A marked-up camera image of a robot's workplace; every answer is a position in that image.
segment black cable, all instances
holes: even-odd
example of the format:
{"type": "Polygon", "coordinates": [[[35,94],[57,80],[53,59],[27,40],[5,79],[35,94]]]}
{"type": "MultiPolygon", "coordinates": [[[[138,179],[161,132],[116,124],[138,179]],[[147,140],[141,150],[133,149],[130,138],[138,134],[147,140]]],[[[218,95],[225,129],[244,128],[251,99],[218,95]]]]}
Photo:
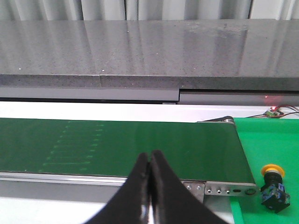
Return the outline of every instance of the black cable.
{"type": "Polygon", "coordinates": [[[282,114],[282,115],[272,116],[272,117],[269,117],[269,118],[282,118],[282,117],[285,117],[285,116],[287,116],[287,115],[295,114],[295,113],[299,113],[299,112],[285,113],[285,114],[282,114]]]}
{"type": "Polygon", "coordinates": [[[293,111],[296,111],[296,112],[299,112],[299,109],[298,109],[297,107],[293,106],[293,105],[279,105],[279,106],[277,106],[277,107],[275,108],[275,110],[276,110],[276,109],[279,109],[279,108],[283,108],[283,107],[285,107],[285,108],[289,108],[289,109],[291,109],[291,110],[293,110],[293,111]]]}
{"type": "Polygon", "coordinates": [[[264,114],[258,114],[258,115],[253,115],[253,116],[249,116],[249,117],[247,117],[247,118],[255,118],[255,117],[259,117],[259,116],[264,116],[265,117],[265,115],[264,114]]]}

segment wire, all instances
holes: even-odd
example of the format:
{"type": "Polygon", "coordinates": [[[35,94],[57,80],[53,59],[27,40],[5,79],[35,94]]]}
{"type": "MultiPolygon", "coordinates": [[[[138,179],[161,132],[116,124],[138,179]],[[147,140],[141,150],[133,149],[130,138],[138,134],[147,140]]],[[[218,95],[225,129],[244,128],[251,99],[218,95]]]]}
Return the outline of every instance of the wire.
{"type": "Polygon", "coordinates": [[[288,108],[288,109],[290,109],[294,112],[283,113],[283,114],[280,114],[280,115],[277,115],[277,116],[269,116],[269,115],[267,115],[267,111],[266,111],[264,114],[253,115],[253,116],[249,116],[247,118],[282,118],[282,117],[285,117],[285,116],[290,115],[290,114],[299,113],[299,109],[295,106],[292,106],[292,105],[279,105],[279,106],[272,107],[270,110],[278,111],[281,108],[288,108]]]}
{"type": "Polygon", "coordinates": [[[258,114],[258,115],[253,115],[253,116],[249,116],[247,118],[263,118],[266,117],[264,114],[258,114]]]}
{"type": "Polygon", "coordinates": [[[299,109],[295,106],[292,106],[292,105],[280,105],[280,106],[275,107],[274,110],[277,110],[279,108],[288,108],[288,109],[291,109],[293,111],[299,112],[299,109]]]}
{"type": "Polygon", "coordinates": [[[282,118],[282,117],[285,117],[285,116],[287,116],[287,115],[295,114],[295,113],[299,113],[299,112],[285,113],[285,114],[278,115],[278,116],[272,116],[272,117],[270,117],[270,118],[282,118]]]}

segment gray countertop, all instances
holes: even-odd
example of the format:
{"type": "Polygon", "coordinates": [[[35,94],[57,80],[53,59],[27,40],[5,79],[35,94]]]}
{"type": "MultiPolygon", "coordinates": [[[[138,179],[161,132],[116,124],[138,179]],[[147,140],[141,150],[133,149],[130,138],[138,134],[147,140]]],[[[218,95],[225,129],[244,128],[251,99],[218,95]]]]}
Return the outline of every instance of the gray countertop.
{"type": "Polygon", "coordinates": [[[299,21],[0,21],[0,86],[299,90],[299,21]]]}

